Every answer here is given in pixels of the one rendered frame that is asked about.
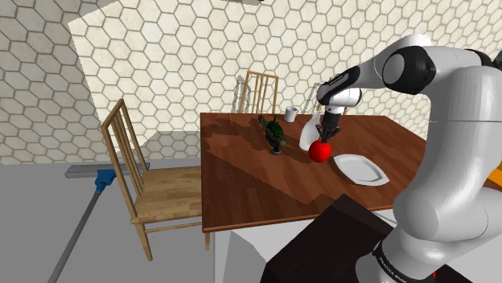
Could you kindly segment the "brown wooden table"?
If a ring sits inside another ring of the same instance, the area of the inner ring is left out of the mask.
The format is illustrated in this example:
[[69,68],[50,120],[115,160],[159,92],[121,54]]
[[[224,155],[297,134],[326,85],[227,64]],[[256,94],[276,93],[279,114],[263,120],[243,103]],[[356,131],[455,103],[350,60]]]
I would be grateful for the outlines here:
[[[342,117],[332,153],[365,156],[389,178],[367,187],[334,161],[313,162],[299,148],[306,120],[301,115],[283,124],[287,145],[273,155],[255,115],[202,115],[202,220],[203,230],[214,235],[215,283],[260,283],[266,263],[343,194],[396,227],[393,202],[417,173],[426,139],[387,117]],[[446,265],[432,276],[459,280]]]

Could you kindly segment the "white vase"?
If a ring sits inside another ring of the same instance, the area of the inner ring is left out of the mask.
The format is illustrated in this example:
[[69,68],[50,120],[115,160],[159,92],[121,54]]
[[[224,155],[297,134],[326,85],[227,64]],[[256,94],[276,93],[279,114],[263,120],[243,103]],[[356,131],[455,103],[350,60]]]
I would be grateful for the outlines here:
[[311,144],[319,139],[319,131],[316,126],[319,124],[320,117],[320,111],[314,112],[311,119],[303,126],[299,138],[299,147],[301,150],[308,151]]

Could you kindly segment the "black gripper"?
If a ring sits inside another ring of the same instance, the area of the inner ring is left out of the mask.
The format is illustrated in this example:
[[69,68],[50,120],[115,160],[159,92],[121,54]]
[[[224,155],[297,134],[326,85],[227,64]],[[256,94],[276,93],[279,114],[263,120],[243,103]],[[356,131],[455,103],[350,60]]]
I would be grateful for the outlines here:
[[341,128],[338,127],[340,116],[340,113],[329,113],[328,111],[324,112],[322,124],[317,124],[315,126],[319,133],[319,140],[321,142],[328,141],[341,131]]

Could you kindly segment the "white plate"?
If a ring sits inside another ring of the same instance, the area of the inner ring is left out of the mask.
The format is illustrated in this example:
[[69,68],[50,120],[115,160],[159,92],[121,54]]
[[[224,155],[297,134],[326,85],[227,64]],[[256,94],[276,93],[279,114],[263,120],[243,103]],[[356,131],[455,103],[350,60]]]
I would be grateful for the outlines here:
[[333,159],[340,171],[355,184],[378,187],[389,182],[385,172],[365,156],[341,154]]

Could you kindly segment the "dark green dinosaur figure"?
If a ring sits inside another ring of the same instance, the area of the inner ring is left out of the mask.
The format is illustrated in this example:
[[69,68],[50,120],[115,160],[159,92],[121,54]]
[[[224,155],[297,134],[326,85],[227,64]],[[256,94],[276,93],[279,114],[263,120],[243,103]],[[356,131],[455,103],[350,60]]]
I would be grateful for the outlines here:
[[276,118],[272,121],[267,121],[262,115],[259,115],[257,119],[265,130],[265,139],[272,146],[270,152],[279,155],[282,152],[281,148],[286,146],[285,134],[282,127],[278,124]]

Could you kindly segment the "grey floor mop blue joint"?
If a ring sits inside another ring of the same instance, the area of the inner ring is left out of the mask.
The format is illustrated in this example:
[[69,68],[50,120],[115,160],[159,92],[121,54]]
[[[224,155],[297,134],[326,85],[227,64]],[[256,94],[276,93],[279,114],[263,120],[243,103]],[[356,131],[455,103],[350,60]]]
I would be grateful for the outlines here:
[[96,190],[47,283],[57,283],[60,274],[62,273],[64,266],[66,265],[72,250],[75,248],[76,242],[78,241],[84,226],[97,203],[97,200],[105,188],[110,186],[113,183],[113,180],[117,177],[117,173],[113,168],[113,165],[110,163],[71,165],[64,175],[66,178],[95,178],[94,184],[96,186]]

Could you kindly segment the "light wooden chair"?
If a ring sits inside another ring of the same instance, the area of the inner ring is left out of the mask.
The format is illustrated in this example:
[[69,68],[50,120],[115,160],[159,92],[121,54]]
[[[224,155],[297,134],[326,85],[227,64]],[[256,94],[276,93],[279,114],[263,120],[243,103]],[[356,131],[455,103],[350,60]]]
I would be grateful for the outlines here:
[[110,111],[101,125],[101,132],[130,213],[130,222],[137,230],[146,258],[152,260],[150,233],[198,225],[193,222],[145,228],[146,224],[202,215],[201,168],[149,169],[123,99]]
[[241,95],[241,99],[238,105],[238,112],[243,113],[245,111],[246,95],[248,94],[248,83],[252,76],[256,76],[255,85],[253,89],[253,99],[251,100],[251,113],[263,113],[265,110],[264,103],[267,97],[267,88],[270,80],[274,80],[274,90],[272,92],[272,114],[276,113],[277,97],[278,97],[278,82],[279,78],[274,75],[254,72],[248,70],[245,76],[244,89]]

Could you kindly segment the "dark robot stand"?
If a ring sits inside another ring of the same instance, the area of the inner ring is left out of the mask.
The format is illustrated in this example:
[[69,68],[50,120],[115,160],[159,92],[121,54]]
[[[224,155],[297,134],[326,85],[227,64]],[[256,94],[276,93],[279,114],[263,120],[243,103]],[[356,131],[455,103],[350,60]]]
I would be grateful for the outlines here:
[[266,263],[260,283],[359,283],[356,261],[392,230],[343,194]]

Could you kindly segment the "red apple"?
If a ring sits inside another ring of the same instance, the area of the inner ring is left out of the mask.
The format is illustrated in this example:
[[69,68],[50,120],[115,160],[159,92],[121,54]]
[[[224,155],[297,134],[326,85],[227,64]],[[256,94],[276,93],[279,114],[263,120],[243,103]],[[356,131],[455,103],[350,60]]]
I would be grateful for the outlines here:
[[325,162],[331,156],[331,145],[321,140],[314,141],[308,150],[309,157],[314,162]]

